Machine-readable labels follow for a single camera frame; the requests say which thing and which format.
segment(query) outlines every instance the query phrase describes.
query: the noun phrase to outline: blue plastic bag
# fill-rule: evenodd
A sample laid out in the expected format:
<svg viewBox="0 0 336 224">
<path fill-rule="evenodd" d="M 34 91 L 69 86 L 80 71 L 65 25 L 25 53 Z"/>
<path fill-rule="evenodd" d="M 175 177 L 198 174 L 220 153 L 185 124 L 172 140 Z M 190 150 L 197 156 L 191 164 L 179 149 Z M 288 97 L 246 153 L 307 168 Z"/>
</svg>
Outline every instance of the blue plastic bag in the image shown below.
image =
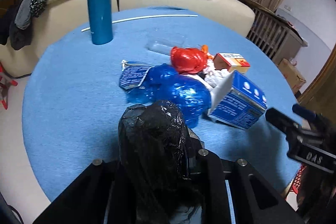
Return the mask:
<svg viewBox="0 0 336 224">
<path fill-rule="evenodd" d="M 179 75 L 167 64 L 151 68 L 142 85 L 127 93 L 127 101 L 132 103 L 156 100 L 170 100 L 176 104 L 189 128 L 196 127 L 199 116 L 211 107 L 210 92 L 201 82 Z"/>
</svg>

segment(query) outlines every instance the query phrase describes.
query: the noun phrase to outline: table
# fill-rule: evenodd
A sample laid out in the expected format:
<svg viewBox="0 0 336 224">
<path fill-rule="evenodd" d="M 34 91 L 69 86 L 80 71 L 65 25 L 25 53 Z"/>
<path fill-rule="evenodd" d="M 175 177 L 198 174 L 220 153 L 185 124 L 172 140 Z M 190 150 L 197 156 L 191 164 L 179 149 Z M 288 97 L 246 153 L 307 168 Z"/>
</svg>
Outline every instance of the table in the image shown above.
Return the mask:
<svg viewBox="0 0 336 224">
<path fill-rule="evenodd" d="M 169 7 L 125 10 L 113 20 L 160 14 L 196 14 Z M 212 54 L 242 54 L 251 64 L 246 76 L 265 91 L 269 107 L 276 107 L 301 123 L 292 113 L 296 99 L 277 67 L 252 42 L 203 16 L 141 19 L 113 25 L 114 39 L 94 45 L 90 32 L 76 28 L 50 45 L 27 83 L 22 107 L 24 144 L 33 172 L 53 201 L 91 162 L 118 157 L 118 121 L 127 106 L 118 86 L 121 61 L 152 65 L 169 57 L 145 48 L 159 32 L 170 40 L 184 37 L 184 47 L 209 46 Z M 262 116 L 249 130 L 232 128 L 200 118 L 194 132 L 219 157 L 248 160 L 282 191 L 295 177 L 299 163 L 288 159 L 285 136 Z"/>
</svg>

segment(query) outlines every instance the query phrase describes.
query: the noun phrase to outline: screw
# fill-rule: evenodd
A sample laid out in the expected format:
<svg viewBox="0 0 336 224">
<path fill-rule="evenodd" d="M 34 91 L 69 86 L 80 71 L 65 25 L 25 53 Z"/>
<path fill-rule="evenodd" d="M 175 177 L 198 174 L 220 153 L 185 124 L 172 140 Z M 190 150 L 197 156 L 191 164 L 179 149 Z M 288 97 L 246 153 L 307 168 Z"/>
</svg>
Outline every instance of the screw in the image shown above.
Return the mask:
<svg viewBox="0 0 336 224">
<path fill-rule="evenodd" d="M 95 166 L 101 165 L 102 163 L 103 163 L 102 159 L 94 159 L 92 161 L 92 164 L 95 165 Z"/>
<path fill-rule="evenodd" d="M 245 165 L 247 165 L 247 160 L 245 160 L 245 159 L 238 159 L 237 162 L 238 162 L 238 164 L 239 164 L 240 166 L 245 166 Z"/>
<path fill-rule="evenodd" d="M 206 150 L 206 149 L 200 149 L 200 150 L 198 150 L 198 153 L 199 153 L 201 156 L 206 156 L 207 154 L 209 154 L 209 151 Z"/>
</svg>

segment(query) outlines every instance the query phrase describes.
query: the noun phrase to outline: teal water bottle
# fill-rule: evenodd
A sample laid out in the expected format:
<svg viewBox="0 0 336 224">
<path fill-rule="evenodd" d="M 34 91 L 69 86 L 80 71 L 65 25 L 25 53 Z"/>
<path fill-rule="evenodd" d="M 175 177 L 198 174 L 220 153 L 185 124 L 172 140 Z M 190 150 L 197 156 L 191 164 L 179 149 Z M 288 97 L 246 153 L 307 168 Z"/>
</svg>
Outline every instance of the teal water bottle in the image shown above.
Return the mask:
<svg viewBox="0 0 336 224">
<path fill-rule="evenodd" d="M 87 0 L 92 43 L 106 44 L 113 39 L 111 0 Z"/>
</svg>

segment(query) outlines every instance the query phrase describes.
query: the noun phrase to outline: power outlet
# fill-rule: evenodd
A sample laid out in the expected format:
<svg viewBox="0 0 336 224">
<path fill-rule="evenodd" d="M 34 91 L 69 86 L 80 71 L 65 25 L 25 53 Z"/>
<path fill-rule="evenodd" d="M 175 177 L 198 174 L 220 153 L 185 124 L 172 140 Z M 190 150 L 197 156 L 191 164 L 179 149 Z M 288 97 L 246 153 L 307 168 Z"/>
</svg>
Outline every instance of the power outlet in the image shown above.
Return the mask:
<svg viewBox="0 0 336 224">
<path fill-rule="evenodd" d="M 286 10 L 288 10 L 288 11 L 291 11 L 291 10 L 292 10 L 292 8 L 289 7 L 288 5 L 285 5 L 284 8 L 285 8 Z"/>
</svg>

